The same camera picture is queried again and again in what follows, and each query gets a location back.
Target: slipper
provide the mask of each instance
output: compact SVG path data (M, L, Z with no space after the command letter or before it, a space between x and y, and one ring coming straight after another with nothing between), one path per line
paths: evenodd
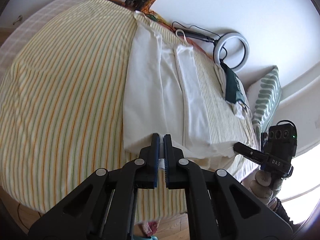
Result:
M148 238L143 238L143 237L140 237L140 236L133 236L133 240L158 240L158 237L151 236L151 237L148 237Z

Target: striped mattress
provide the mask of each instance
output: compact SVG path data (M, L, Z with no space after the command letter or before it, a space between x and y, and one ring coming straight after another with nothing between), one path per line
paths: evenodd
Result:
M0 87L0 183L12 198L43 213L96 169L118 169L137 157L122 144L122 101L136 20L106 0L75 4L29 38ZM183 43L161 25L152 27L169 42ZM255 147L251 120L236 118L222 98L216 66L200 52L195 61L212 141ZM228 171L241 180L255 168L237 156ZM157 189L138 191L136 222L185 212L183 190L164 185L161 171Z

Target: black camera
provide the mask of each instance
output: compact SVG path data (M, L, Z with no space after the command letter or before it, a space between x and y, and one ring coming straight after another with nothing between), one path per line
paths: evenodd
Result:
M293 122L271 126L268 133L268 140L262 145L263 152L254 150L240 142L233 146L233 150L245 158L259 164L261 170L269 171L281 178L288 178L292 175L292 157L297 150L297 129Z

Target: black cable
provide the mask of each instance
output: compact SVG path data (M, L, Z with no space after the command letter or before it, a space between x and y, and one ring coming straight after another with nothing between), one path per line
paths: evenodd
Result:
M293 125L294 129L296 130L296 139L297 139L297 138L298 138L298 135L297 135L297 127L296 127L296 125L295 125L293 122L291 122L290 120L281 120L281 121L277 122L276 125L278 125L278 124L280 124L280 123L282 123L282 122L288 122L288 123L290 123L290 124Z
M198 28L198 29L200 29L200 30L203 30L203 31L212 33L212 34L218 36L219 38L221 38L221 36L218 35L217 33L214 33L214 32L208 31L208 30L206 30L206 29L200 28L200 27L198 27L197 25L190 25L189 27L185 27L185 26L183 26L181 23L179 23L179 22L177 22L177 21L174 21L174 22L172 22L172 28L173 28L173 24L174 24L174 23L177 23L177 24L179 24L180 26L182 26L182 27L184 27L184 28L186 28L186 29L191 29L191 27L196 27L196 28Z
M20 203L18 204L18 207L17 207L17 213L18 213L18 219L20 221L20 223L27 229L27 230L30 230L30 228L27 228L24 223L22 222L21 218L20 218L20 215L19 215L19 207L20 207Z
M199 27L199 26L197 26L197 25L190 25L189 27L185 27L185 26L182 25L181 23L179 23L179 22L177 22L177 21L173 21L173 22L172 22L172 25L171 25L172 28L174 28L174 27L173 27L173 24L174 24L174 23L179 24L180 26L182 26L183 28L186 28L186 29L191 29L192 27L196 27L196 28L198 28L198 29L200 29L200 30L203 30L203 31L212 33L212 34L218 36L219 38L221 38L221 36L220 36L219 34L214 33L214 32L211 32L211 31L206 30L206 29L203 29L203 28L201 28L201 27ZM222 49L226 52L226 55L224 56L224 58L222 58L222 60L224 60L224 59L227 57L227 55L228 55L228 51L227 51L227 49L226 49L225 47L222 47Z
M277 122L277 125L280 124L281 122L288 122L288 123L292 124L293 127L297 130L296 125L293 122L291 122L289 120L281 120L281 121Z

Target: gloved hand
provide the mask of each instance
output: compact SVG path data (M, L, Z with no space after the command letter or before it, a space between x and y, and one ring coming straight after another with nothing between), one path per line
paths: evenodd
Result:
M272 187L271 173L266 171L257 171L254 176L255 180L251 181L249 187L253 194L256 195L265 205L271 208L275 203L276 196L279 193L282 186L282 178L275 179Z

